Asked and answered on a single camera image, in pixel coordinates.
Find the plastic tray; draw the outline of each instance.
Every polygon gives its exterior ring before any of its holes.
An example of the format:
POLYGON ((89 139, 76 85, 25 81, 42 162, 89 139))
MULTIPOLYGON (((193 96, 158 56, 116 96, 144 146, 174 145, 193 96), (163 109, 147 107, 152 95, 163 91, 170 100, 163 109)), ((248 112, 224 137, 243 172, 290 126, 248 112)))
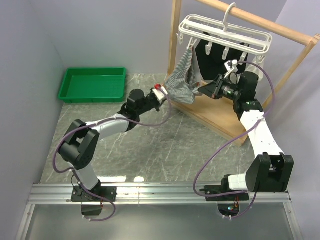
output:
POLYGON ((124 67, 68 68, 58 98, 65 103, 119 103, 125 78, 124 67))

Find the wooden rack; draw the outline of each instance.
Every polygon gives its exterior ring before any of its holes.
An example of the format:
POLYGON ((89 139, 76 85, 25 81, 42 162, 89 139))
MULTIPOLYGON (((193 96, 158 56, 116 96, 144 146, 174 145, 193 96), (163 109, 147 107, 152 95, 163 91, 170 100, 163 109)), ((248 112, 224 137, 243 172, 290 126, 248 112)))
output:
MULTIPOLYGON (((206 4, 210 7, 218 9, 222 12, 226 12, 228 4, 221 2, 219 0, 196 0, 200 3, 206 4)), ((180 12, 181 12, 182 0, 172 1, 172 15, 171 15, 171 32, 170 32, 170 46, 169 46, 169 61, 168 61, 168 75, 170 75, 175 69, 176 63, 176 51, 177 51, 177 33, 179 30, 180 23, 180 12)), ((320 40, 320 35, 309 36, 301 32, 295 31, 288 27, 277 24, 273 21, 264 19, 260 16, 254 15, 252 13, 241 10, 237 7, 233 7, 229 15, 235 16, 239 19, 247 21, 258 27, 264 28, 272 33, 280 35, 296 43, 302 44, 305 48, 302 50, 301 54, 294 61, 292 66, 284 74, 280 82, 275 87, 275 92, 278 93, 284 84, 288 81, 293 72, 306 58, 309 52, 314 48, 314 46, 320 40)), ((263 103, 263 108, 267 107, 272 100, 272 95, 270 94, 266 101, 263 103)), ((226 139, 232 139, 243 132, 245 128, 239 122, 237 115, 233 110, 232 101, 222 98, 220 100, 212 100, 207 96, 197 96, 194 104, 181 104, 173 103, 175 107, 190 116, 191 118, 197 120, 201 124, 205 125, 209 129, 213 130, 217 134, 222 135, 226 139)), ((244 136, 234 143, 241 146, 247 136, 244 136)))

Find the gray wall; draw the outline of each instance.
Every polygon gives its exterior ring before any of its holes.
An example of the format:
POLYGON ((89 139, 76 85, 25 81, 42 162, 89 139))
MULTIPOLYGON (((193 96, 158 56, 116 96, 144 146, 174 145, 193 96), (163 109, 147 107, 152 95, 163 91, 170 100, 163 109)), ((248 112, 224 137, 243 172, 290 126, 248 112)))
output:
MULTIPOLYGON (((314 36, 320 32, 319 9, 318 0, 288 0, 277 22, 314 36)), ((265 69, 275 83, 302 49, 297 43, 274 36, 265 69)), ((276 107, 267 118, 278 145, 294 158, 288 189, 306 240, 318 240, 320 236, 319 64, 320 43, 279 92, 276 107)))
MULTIPOLYGON (((167 72, 172 0, 30 1, 67 67, 124 66, 130 73, 167 72)), ((241 9, 275 21, 286 0, 236 2, 241 9)), ((189 14, 224 17, 212 7, 183 0, 181 19, 189 14)), ((229 20, 252 27, 234 17, 229 20)), ((177 59, 188 42, 186 37, 177 59)))
POLYGON ((15 238, 60 115, 64 67, 27 0, 0 1, 0 239, 15 238))

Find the striped fabric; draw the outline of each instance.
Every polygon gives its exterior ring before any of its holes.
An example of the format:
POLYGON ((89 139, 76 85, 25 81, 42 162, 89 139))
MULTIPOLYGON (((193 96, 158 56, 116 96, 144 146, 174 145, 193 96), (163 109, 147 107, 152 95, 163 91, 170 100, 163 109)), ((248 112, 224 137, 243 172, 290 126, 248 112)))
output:
POLYGON ((165 87, 171 100, 182 104, 193 104, 196 96, 201 93, 201 73, 196 51, 187 49, 173 73, 165 81, 165 87))

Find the marble floor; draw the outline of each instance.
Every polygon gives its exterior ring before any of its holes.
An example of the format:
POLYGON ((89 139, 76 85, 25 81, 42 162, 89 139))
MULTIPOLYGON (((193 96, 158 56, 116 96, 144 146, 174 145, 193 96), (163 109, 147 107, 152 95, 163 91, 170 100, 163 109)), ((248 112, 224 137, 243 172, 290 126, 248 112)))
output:
MULTIPOLYGON (((133 89, 145 93, 155 83, 163 83, 165 74, 129 74, 125 94, 133 89)), ((64 104, 41 178, 43 184, 68 183, 71 173, 58 174, 52 167, 52 155, 73 120, 97 121, 111 117, 123 103, 64 104)), ((143 123, 159 123, 168 110, 165 103, 160 112, 147 112, 143 123)), ((92 161, 102 182, 185 182, 193 181, 204 162, 226 142, 182 112, 173 109, 170 120, 159 127, 137 126, 101 140, 92 161)), ((242 147, 227 146, 203 171, 199 181, 220 181, 226 174, 244 173, 254 160, 250 141, 242 147)), ((57 166, 68 165, 58 156, 57 166)))

